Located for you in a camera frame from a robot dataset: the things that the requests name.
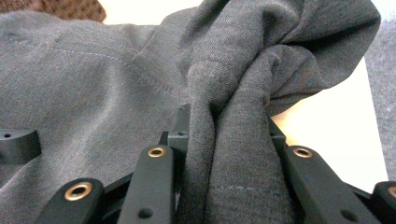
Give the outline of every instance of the brown woven basket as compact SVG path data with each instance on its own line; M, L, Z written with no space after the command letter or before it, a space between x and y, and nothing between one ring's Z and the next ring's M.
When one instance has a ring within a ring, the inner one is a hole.
M102 21L105 10L97 0L1 0L0 13L14 10L47 12L64 20Z

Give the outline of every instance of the brown textured object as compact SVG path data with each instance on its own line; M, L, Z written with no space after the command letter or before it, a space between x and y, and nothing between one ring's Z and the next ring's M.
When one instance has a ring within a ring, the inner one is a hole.
M97 0L1 0L0 13L14 10L47 12L64 20L102 21L105 10Z

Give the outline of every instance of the brass ring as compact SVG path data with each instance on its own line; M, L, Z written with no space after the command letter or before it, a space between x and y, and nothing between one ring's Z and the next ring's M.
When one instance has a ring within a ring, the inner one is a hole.
M396 187L390 187L388 188L389 193L396 198Z
M155 147L152 148L149 152L148 155L150 157L161 157L163 155L165 155L165 149L163 149L162 147Z
M92 183L81 182L68 189L67 192L64 194L64 197L67 201L77 201L89 195L91 191Z
M296 156L299 157L303 157L303 158L311 158L312 157L312 152L310 150L307 150L305 148L296 148L293 150L294 154L296 154Z

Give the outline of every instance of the gray floor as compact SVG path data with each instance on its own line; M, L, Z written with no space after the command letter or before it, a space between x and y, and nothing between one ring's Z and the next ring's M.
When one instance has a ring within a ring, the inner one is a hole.
M373 2L382 24L365 59L389 180L396 180L396 4Z

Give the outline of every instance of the table surface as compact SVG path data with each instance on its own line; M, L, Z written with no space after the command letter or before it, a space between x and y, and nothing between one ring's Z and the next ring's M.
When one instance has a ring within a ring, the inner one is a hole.
M104 24L160 24L178 10L202 0L99 0L106 10ZM310 147L342 180L372 192L388 180L364 59L350 78L302 100L273 117L289 145Z

